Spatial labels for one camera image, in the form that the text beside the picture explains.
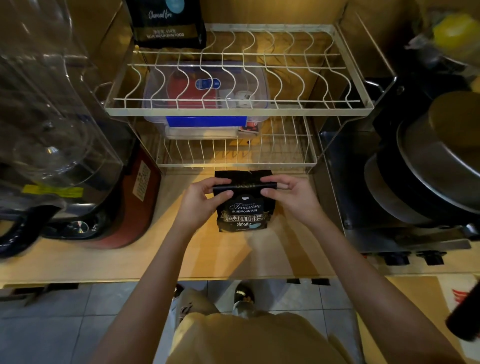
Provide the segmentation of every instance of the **red item in container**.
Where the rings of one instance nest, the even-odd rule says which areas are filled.
[[[195,86],[197,79],[194,78],[192,74],[189,74],[189,79],[190,79],[190,83],[188,83],[188,80],[184,74],[181,74],[178,76],[173,74],[168,80],[168,85],[167,85],[168,98],[176,99],[181,94],[179,98],[182,98],[182,99],[190,98],[190,99],[200,100],[203,97],[203,95],[205,95],[205,92],[207,92],[207,90],[199,90]],[[205,108],[216,109],[217,108],[216,99],[217,99],[217,90],[211,89],[210,91],[208,91],[208,93],[204,97]],[[168,106],[171,108],[176,108],[177,102],[175,100],[168,101]],[[179,101],[178,107],[180,109],[203,109],[203,104],[201,101]]]

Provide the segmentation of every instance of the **black coffee bag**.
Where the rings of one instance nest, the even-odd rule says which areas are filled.
[[[275,200],[263,197],[262,188],[275,188],[276,182],[263,183],[260,178],[272,175],[270,170],[217,170],[215,177],[230,178],[232,183],[213,187],[213,194],[232,190],[233,196],[216,208],[216,223],[220,232],[259,230],[267,227],[267,222],[275,210]]]
[[[205,48],[199,0],[124,0],[140,47]]]

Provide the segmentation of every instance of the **forearm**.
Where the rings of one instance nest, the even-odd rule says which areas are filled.
[[[157,254],[97,347],[91,363],[151,363],[192,233],[167,233]]]
[[[328,218],[311,230],[389,363],[463,362],[433,323]]]

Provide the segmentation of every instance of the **wooden countertop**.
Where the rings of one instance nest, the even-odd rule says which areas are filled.
[[[94,250],[74,243],[41,239],[26,252],[0,263],[2,284],[102,282],[138,280],[157,252],[178,210],[183,191],[212,172],[169,172],[160,191],[151,228],[135,243],[115,250]],[[387,267],[369,260],[383,274],[480,272],[480,246],[449,252],[445,265],[429,267],[412,257],[405,267]],[[259,279],[329,277],[334,272],[312,234],[280,204],[268,228],[255,232],[220,233],[216,213],[190,242],[180,279]]]

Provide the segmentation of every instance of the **hand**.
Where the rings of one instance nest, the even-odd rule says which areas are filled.
[[[224,191],[212,198],[206,194],[213,192],[212,187],[216,184],[231,183],[228,178],[210,177],[205,180],[192,183],[185,193],[173,223],[181,230],[193,234],[215,212],[216,207],[233,196],[233,191]]]
[[[312,229],[323,219],[328,219],[322,210],[317,196],[307,179],[277,174],[260,179],[262,182],[277,182],[279,189],[263,188],[260,193],[277,200],[292,213],[292,215],[307,228]]]

